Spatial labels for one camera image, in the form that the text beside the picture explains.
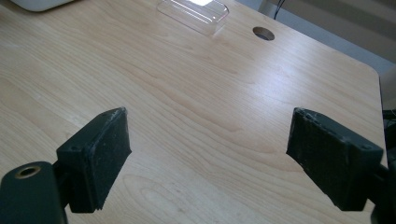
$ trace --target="light wood tabletop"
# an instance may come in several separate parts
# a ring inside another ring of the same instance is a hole
[[[33,13],[0,0],[0,176],[125,106],[133,153],[104,209],[70,223],[370,223],[341,212],[286,155],[293,108],[384,147],[374,69],[232,0],[201,35],[158,0]],[[265,41],[253,27],[271,30]]]

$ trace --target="wooden desk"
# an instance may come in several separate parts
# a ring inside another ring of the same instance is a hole
[[[343,213],[285,154],[292,110],[384,147],[377,73],[234,1],[201,35],[157,0],[0,5],[0,175],[124,105],[132,155],[94,214],[70,223],[369,223]],[[262,26],[276,36],[252,33]]]

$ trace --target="clear plastic container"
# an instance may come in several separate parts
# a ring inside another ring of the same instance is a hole
[[[228,8],[216,0],[162,0],[157,8],[204,35],[213,35],[221,28],[229,13]]]

